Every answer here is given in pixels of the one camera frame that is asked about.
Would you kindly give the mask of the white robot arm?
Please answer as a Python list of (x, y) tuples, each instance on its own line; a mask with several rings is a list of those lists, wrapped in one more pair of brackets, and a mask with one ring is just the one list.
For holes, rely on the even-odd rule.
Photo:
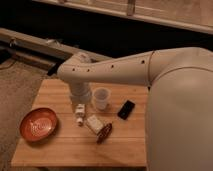
[(93, 63), (78, 52), (61, 64), (74, 102), (91, 82), (150, 88), (145, 135), (148, 171), (213, 171), (213, 52), (187, 47)]

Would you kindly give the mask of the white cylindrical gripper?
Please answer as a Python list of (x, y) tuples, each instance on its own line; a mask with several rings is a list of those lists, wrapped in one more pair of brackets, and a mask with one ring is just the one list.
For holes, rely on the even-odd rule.
[(73, 103), (87, 104), (91, 101), (92, 91), (88, 83), (71, 83), (69, 90)]

